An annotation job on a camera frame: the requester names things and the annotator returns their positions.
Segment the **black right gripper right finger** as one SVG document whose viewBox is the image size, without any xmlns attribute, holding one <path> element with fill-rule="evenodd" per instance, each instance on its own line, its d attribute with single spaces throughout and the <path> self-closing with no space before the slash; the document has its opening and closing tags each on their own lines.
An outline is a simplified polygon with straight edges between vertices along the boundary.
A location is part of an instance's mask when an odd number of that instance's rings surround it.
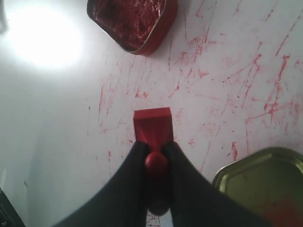
<svg viewBox="0 0 303 227">
<path fill-rule="evenodd" d="M 213 187 L 192 165 L 176 142 L 163 147 L 171 180 L 171 215 L 175 227 L 270 227 Z"/>
</svg>

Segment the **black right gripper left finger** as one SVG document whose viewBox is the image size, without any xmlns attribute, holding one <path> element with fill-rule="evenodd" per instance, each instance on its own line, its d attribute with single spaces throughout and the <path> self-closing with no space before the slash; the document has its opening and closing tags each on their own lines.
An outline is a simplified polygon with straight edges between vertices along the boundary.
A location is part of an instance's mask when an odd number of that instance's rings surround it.
<svg viewBox="0 0 303 227">
<path fill-rule="evenodd" d="M 149 147 L 135 142 L 107 184 L 86 204 L 60 221 L 58 227 L 144 227 L 145 167 Z"/>
</svg>

